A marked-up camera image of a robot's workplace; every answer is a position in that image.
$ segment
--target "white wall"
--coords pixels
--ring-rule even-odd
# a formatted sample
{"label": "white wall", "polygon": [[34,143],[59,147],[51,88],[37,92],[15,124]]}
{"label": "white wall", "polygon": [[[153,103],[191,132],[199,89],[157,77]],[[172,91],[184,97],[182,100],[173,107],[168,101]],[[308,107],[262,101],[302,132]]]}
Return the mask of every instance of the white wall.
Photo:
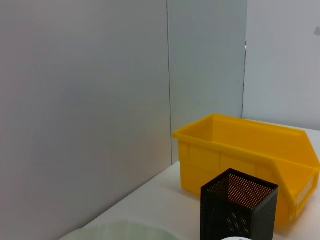
{"label": "white wall", "polygon": [[0,36],[0,240],[55,240],[171,165],[166,0],[3,0]]}
{"label": "white wall", "polygon": [[211,113],[242,116],[247,3],[168,1],[173,131]]}
{"label": "white wall", "polygon": [[320,130],[320,1],[249,0],[243,117]]}

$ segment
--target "plastic storage bin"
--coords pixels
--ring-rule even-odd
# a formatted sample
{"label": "plastic storage bin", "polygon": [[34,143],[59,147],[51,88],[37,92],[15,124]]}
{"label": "plastic storage bin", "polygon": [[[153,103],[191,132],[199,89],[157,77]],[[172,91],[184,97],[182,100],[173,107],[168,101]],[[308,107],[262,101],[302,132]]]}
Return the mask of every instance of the plastic storage bin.
{"label": "plastic storage bin", "polygon": [[278,185],[229,169],[201,188],[201,240],[274,237]]}
{"label": "plastic storage bin", "polygon": [[320,164],[302,130],[212,114],[173,136],[187,191],[200,195],[229,168],[279,185],[277,230],[290,226],[317,188]]}

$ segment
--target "black mesh pencil holder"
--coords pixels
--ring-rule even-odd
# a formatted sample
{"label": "black mesh pencil holder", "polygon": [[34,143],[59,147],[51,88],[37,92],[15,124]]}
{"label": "black mesh pencil holder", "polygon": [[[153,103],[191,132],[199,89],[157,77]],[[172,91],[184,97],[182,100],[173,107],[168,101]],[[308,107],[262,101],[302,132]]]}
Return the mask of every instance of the black mesh pencil holder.
{"label": "black mesh pencil holder", "polygon": [[201,240],[272,240],[278,185],[229,169],[201,188]]}

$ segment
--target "yellow plastic bin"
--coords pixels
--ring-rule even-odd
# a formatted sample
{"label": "yellow plastic bin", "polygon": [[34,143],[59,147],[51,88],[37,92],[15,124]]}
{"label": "yellow plastic bin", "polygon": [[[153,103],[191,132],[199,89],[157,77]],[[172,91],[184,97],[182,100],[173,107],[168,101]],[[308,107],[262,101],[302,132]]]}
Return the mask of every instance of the yellow plastic bin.
{"label": "yellow plastic bin", "polygon": [[298,129],[212,114],[173,133],[181,185],[201,187],[229,168],[279,185],[275,227],[288,229],[316,190],[320,164]]}

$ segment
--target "table surface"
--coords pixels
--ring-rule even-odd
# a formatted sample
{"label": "table surface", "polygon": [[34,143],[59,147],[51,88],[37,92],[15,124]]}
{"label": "table surface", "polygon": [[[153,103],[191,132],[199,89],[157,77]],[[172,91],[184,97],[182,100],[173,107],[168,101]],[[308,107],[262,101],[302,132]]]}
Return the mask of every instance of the table surface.
{"label": "table surface", "polygon": [[[303,129],[320,159],[320,131]],[[200,239],[200,198],[181,188],[177,162],[89,223],[86,228],[132,220],[165,228],[182,240]],[[320,188],[286,235],[274,240],[320,239]]]}

